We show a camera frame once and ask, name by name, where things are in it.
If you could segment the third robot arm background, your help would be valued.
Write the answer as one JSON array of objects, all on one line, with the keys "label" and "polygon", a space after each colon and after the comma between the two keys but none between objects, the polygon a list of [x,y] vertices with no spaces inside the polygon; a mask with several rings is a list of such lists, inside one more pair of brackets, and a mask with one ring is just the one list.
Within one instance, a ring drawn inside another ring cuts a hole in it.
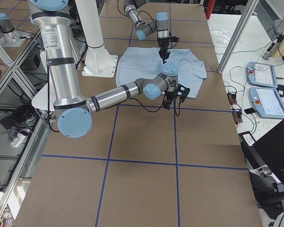
[{"label": "third robot arm background", "polygon": [[0,33],[3,34],[0,39],[2,47],[21,47],[27,36],[13,26],[5,13],[0,13]]}]

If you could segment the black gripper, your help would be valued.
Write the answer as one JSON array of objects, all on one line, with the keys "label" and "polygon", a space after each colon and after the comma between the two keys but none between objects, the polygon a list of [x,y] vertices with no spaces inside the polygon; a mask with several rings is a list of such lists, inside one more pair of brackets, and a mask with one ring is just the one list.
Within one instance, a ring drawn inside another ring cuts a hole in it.
[{"label": "black gripper", "polygon": [[183,85],[178,85],[177,88],[172,87],[172,91],[164,91],[164,95],[166,97],[166,100],[163,101],[163,108],[170,109],[170,105],[174,99],[177,99],[179,97],[179,104],[180,106],[185,99],[187,98],[188,94],[190,92],[190,88],[184,87]]},{"label": "black gripper", "polygon": [[[171,46],[169,48],[169,42],[173,42],[176,43],[175,45]],[[176,36],[168,36],[168,37],[164,37],[164,38],[158,38],[158,44],[159,44],[159,56],[162,60],[162,63],[166,63],[167,59],[170,56],[170,51],[169,49],[172,49],[173,47],[175,47],[179,42],[179,38]]]}]

